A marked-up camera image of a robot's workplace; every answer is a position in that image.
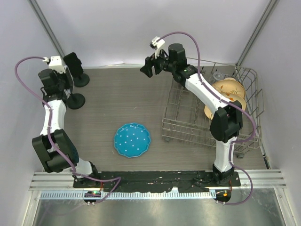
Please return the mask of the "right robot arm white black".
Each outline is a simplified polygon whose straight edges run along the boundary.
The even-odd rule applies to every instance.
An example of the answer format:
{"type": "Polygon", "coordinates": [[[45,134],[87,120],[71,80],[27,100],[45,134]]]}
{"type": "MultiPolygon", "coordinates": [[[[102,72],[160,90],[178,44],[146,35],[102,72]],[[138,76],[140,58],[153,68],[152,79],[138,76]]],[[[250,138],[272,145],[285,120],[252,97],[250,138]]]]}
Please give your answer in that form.
{"type": "Polygon", "coordinates": [[[213,182],[218,186],[225,185],[234,173],[233,143],[237,140],[243,126],[239,101],[230,102],[216,91],[196,67],[187,63],[182,44],[169,45],[168,52],[163,44],[151,44],[155,52],[146,57],[140,71],[149,78],[161,71],[170,72],[173,79],[203,102],[213,114],[210,132],[216,140],[216,158],[213,163],[213,182]]]}

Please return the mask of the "black smartphone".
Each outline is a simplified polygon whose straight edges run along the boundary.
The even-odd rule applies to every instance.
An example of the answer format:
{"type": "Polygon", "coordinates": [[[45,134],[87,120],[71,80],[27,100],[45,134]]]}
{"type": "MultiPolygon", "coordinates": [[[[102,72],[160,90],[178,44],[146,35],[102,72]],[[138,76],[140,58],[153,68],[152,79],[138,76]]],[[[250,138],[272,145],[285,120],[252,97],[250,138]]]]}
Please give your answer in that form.
{"type": "Polygon", "coordinates": [[[73,78],[77,78],[84,73],[82,68],[82,62],[77,57],[75,52],[71,52],[63,57],[65,64],[68,66],[73,78]]]}

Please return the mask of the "black phone stand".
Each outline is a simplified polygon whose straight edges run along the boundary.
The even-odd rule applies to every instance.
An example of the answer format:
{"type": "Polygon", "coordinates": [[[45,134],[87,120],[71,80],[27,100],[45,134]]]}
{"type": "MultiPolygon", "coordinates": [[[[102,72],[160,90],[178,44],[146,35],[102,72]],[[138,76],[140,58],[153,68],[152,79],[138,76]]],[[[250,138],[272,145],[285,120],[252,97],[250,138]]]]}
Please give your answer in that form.
{"type": "Polygon", "coordinates": [[[80,109],[85,104],[85,102],[86,99],[82,94],[70,94],[69,98],[67,99],[67,106],[70,109],[76,110],[80,109]]]}

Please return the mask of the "lavender smartphone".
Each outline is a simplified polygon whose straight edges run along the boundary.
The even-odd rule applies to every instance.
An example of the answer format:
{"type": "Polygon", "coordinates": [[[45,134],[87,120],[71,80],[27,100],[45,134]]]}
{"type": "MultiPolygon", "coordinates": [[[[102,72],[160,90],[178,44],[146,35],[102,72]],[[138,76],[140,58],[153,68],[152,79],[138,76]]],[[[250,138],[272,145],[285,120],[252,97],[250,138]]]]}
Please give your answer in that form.
{"type": "Polygon", "coordinates": [[[65,91],[65,93],[66,93],[66,96],[67,96],[67,98],[69,98],[69,97],[70,97],[70,93],[69,93],[69,91],[68,91],[68,90],[66,90],[66,91],[65,91]]]}

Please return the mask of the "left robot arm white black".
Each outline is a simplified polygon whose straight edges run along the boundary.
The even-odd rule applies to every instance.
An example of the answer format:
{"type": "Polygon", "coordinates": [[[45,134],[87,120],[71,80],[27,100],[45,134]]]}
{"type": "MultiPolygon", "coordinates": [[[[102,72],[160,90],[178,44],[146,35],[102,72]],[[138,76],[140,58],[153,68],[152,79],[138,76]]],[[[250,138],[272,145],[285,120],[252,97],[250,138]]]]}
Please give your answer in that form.
{"type": "Polygon", "coordinates": [[[43,87],[45,120],[32,146],[47,173],[76,170],[73,176],[76,187],[97,187],[100,176],[96,166],[79,157],[78,151],[64,130],[64,118],[68,108],[81,108],[86,99],[82,94],[73,94],[73,77],[67,66],[60,73],[45,69],[38,74],[43,87]]]}

